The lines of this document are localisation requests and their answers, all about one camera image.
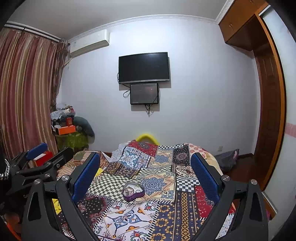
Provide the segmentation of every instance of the wall-mounted air conditioner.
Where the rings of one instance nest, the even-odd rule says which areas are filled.
[[[92,50],[103,48],[109,45],[110,34],[107,29],[86,35],[71,43],[71,58]]]

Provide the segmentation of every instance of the bed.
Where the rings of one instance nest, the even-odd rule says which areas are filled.
[[[58,177],[71,174],[91,152],[77,153]],[[132,140],[120,144],[111,158],[96,152],[101,159],[100,169],[77,206],[102,241],[190,240],[214,206],[191,168],[191,156],[200,153],[222,172],[214,156],[199,146],[157,146]],[[142,184],[145,195],[125,201],[121,192],[128,181]],[[74,239],[63,212],[56,207],[64,234]],[[217,238],[226,234],[234,213],[232,205]]]

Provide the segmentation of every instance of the small monitor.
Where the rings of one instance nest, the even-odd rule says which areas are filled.
[[[158,83],[131,84],[131,104],[158,104]]]
[[[119,84],[169,80],[167,52],[142,53],[119,57]]]

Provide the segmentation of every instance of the orange box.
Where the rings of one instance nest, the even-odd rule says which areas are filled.
[[[64,134],[75,132],[76,128],[75,126],[65,126],[65,127],[59,128],[58,130],[59,130],[59,135],[64,135]]]

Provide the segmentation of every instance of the gray bag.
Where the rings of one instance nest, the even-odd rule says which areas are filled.
[[[89,122],[84,119],[83,117],[80,116],[74,116],[73,117],[73,124],[75,126],[81,126],[82,129],[84,130],[84,132],[90,136],[90,137],[94,137],[94,131],[91,128],[91,125],[89,124]]]
[[[239,156],[239,149],[236,149],[234,151],[228,151],[219,155],[215,155],[221,171],[223,173],[229,172],[231,168],[236,164],[237,157]]]

